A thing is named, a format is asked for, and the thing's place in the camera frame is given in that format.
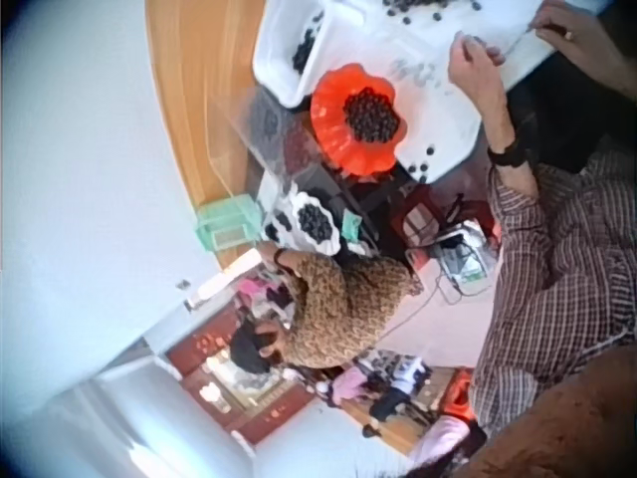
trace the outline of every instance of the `white container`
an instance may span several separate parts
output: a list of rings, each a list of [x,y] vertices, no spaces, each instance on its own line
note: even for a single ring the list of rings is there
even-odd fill
[[[321,20],[313,22],[313,18],[321,12]],[[304,96],[313,90],[308,84],[313,71],[312,64],[325,39],[330,18],[329,0],[267,1],[259,28],[253,70],[259,83],[268,88],[284,107],[298,106]],[[293,68],[292,57],[307,29],[315,32],[315,44],[304,73],[299,75]]]

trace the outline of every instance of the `plaid shirt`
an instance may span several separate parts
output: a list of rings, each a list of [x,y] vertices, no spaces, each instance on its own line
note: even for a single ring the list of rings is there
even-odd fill
[[[605,350],[635,341],[633,156],[595,153],[579,174],[540,166],[539,201],[490,175],[503,229],[494,315],[470,391],[492,434]]]

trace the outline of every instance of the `green container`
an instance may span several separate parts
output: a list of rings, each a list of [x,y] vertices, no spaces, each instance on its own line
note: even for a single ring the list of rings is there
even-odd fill
[[[257,241],[263,214],[248,194],[211,202],[197,210],[197,237],[210,252]]]

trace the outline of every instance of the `white wall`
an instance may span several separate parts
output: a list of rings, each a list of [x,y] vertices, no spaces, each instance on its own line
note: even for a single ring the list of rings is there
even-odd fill
[[[257,446],[255,478],[377,478],[409,461],[341,410],[315,401]]]
[[[3,419],[89,376],[218,271],[155,94],[143,0],[33,1],[2,49]]]
[[[2,440],[33,478],[253,476],[240,445],[152,358],[56,396]]]
[[[110,370],[98,383],[139,439],[179,476],[252,478],[252,461],[239,443],[163,368],[148,361],[125,374]]]
[[[143,335],[146,343],[156,354],[165,354],[171,347],[223,309],[234,295],[234,290],[227,287],[196,311],[188,311],[184,304],[180,304],[146,331]]]

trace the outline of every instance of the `wooden floor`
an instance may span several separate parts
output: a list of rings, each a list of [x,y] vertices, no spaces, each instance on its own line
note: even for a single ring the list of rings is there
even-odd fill
[[[217,105],[256,85],[252,56],[264,3],[146,0],[157,94],[195,208],[247,187],[247,149]],[[220,265],[246,249],[218,254]]]

